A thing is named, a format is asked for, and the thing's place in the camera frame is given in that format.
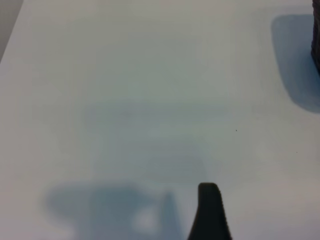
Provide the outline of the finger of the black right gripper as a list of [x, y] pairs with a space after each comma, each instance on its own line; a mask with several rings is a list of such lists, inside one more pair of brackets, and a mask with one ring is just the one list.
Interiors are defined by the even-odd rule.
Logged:
[[215, 183], [210, 184], [210, 226], [213, 240], [232, 240], [220, 189]]
[[209, 183], [200, 183], [198, 186], [198, 205], [188, 240], [206, 240], [207, 217], [210, 203]]

